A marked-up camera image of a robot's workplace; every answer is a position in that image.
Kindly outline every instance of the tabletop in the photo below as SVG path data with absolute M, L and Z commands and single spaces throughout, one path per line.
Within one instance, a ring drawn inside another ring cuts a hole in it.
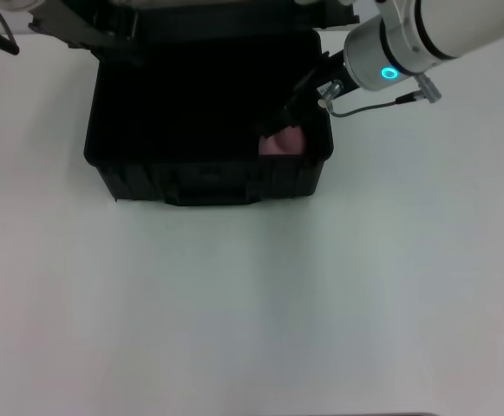
M 438 68 L 438 104 L 333 121 L 312 198 L 195 209 L 115 203 L 82 156 L 98 62 L 18 41 L 0 416 L 504 414 L 504 41 Z

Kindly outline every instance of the black cable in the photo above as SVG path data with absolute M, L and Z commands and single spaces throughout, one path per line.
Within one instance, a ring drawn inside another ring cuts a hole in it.
M 5 34 L 7 35 L 7 37 L 9 38 L 9 40 L 16 45 L 16 39 L 15 39 L 14 35 L 12 34 L 12 30 L 10 30 L 10 27 L 7 24 L 7 21 L 5 20 L 5 18 L 1 14 L 1 12 L 0 12 L 0 23 L 1 23 L 1 26 L 3 26 L 3 30 L 4 30 Z
M 378 104 L 376 106 L 362 107 L 362 108 L 359 108 L 357 110 L 350 111 L 349 113 L 344 113 L 344 114 L 335 113 L 334 111 L 331 111 L 331 110 L 329 110 L 329 113 L 333 117 L 337 117 L 338 119 L 344 119 L 346 117 L 350 117 L 351 115 L 362 113 L 364 111 L 377 110 L 378 108 L 392 107 L 392 106 L 395 106 L 395 105 L 396 105 L 396 103 L 392 101 L 392 102 L 387 102 L 385 104 Z
M 415 91 L 413 93 L 409 93 L 409 94 L 403 95 L 401 97 L 398 97 L 392 102 L 386 102 L 384 104 L 378 104 L 376 106 L 362 107 L 357 110 L 350 111 L 349 113 L 339 114 L 339 113 L 335 113 L 333 110 L 330 110 L 330 109 L 327 109 L 327 111 L 333 117 L 337 117 L 338 119 L 344 119 L 346 117 L 350 117 L 351 115 L 362 113 L 364 111 L 377 110 L 378 108 L 400 106 L 402 104 L 408 104 L 409 102 L 416 102 L 416 101 L 424 100 L 424 99 L 425 99 L 425 95 L 423 95 L 422 91 Z

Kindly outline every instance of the pink object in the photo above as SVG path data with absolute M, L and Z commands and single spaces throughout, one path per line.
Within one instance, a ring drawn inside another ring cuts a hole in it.
M 305 136 L 300 127 L 287 127 L 268 139 L 259 139 L 259 155 L 304 154 Z

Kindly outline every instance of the black plastic case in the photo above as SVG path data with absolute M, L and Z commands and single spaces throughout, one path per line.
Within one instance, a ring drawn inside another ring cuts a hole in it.
M 115 199 L 245 205 L 312 195 L 333 142 L 305 100 L 300 156 L 259 156 L 257 122 L 321 56 L 314 30 L 161 43 L 144 64 L 101 59 L 84 155 Z

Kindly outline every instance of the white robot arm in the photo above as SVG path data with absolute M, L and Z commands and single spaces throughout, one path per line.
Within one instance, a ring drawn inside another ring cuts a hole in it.
M 352 30 L 344 45 L 350 77 L 369 91 L 414 76 L 435 102 L 440 95 L 426 71 L 504 37 L 504 0 L 375 1 L 380 16 Z

